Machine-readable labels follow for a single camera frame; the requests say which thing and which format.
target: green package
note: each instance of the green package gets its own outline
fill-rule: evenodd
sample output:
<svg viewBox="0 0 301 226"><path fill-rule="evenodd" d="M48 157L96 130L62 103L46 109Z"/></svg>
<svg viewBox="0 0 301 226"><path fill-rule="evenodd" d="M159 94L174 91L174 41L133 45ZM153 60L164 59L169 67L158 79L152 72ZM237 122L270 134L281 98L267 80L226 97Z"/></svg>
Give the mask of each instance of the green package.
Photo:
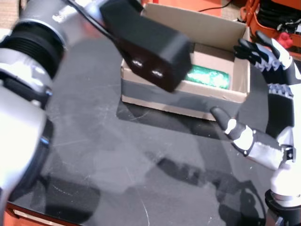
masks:
<svg viewBox="0 0 301 226"><path fill-rule="evenodd" d="M222 89L229 89L230 87L230 76L228 73L197 65L192 65L192 69L185 77L185 80Z"/></svg>

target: orange shelf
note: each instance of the orange shelf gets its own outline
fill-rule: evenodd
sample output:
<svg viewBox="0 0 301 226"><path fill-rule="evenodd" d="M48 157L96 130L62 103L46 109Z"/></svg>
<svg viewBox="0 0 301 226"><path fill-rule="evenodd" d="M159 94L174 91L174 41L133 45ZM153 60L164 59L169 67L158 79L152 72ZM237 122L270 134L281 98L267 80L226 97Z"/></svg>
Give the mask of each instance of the orange shelf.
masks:
<svg viewBox="0 0 301 226"><path fill-rule="evenodd" d="M258 22L257 16L255 13L253 13L253 17L251 18L249 26L250 26L251 32L254 36L255 36L255 31L257 31L257 30L262 31L267 36L269 36L270 38L274 38L274 39L277 39L280 34L278 31L276 31L273 28L262 26ZM289 34L289 35L290 35L291 39L293 40L293 45L297 46L297 47L301 47L301 35L297 35L297 34ZM294 58L301 59L300 53L290 52L290 54Z"/></svg>
<svg viewBox="0 0 301 226"><path fill-rule="evenodd" d="M274 3L278 3L284 6L301 10L301 0L272 0Z"/></svg>

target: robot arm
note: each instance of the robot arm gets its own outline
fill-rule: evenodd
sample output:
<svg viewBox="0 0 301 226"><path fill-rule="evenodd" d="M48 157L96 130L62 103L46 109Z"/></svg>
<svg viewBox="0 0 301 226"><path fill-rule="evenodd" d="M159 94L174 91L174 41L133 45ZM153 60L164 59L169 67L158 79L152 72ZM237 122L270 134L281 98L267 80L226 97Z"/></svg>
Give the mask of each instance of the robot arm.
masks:
<svg viewBox="0 0 301 226"><path fill-rule="evenodd" d="M231 119L221 108L211 109L217 123L245 157L275 170L265 194L267 226L301 224L301 77L289 53L274 39L257 31L268 46L239 40L235 55L257 66L268 83L269 121L266 133Z"/></svg>
<svg viewBox="0 0 301 226"><path fill-rule="evenodd" d="M191 69L188 37L142 9L136 0L30 0L0 43L0 226L8 199L31 187L46 159L45 107L70 47L101 33L135 74L168 92Z"/></svg>

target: cardboard box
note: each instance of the cardboard box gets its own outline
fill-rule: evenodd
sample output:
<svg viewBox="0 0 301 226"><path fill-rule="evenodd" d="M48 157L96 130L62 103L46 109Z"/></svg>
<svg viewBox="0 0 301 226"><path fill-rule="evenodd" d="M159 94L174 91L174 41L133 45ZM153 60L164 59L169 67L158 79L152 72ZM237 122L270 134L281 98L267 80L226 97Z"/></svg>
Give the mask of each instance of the cardboard box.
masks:
<svg viewBox="0 0 301 226"><path fill-rule="evenodd" d="M210 109L219 106L235 116L250 92L249 62L233 54L238 39L249 37L245 24L151 3L143 15L186 34L195 43L192 63L229 73L230 89L182 81L174 93L168 93L132 73L123 61L122 101L208 120L214 120Z"/></svg>

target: glossy table surface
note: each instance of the glossy table surface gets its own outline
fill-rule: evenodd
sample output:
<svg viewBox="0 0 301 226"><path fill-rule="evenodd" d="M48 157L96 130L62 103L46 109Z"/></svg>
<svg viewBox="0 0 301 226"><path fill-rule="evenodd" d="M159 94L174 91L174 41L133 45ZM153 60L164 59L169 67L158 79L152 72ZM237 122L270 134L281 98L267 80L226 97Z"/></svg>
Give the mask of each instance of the glossy table surface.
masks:
<svg viewBox="0 0 301 226"><path fill-rule="evenodd" d="M83 226L262 222L272 171L238 154L214 122L122 103L120 62L107 40L70 51L47 110L55 124L50 156L13 204ZM266 95L251 68L239 119L265 130Z"/></svg>

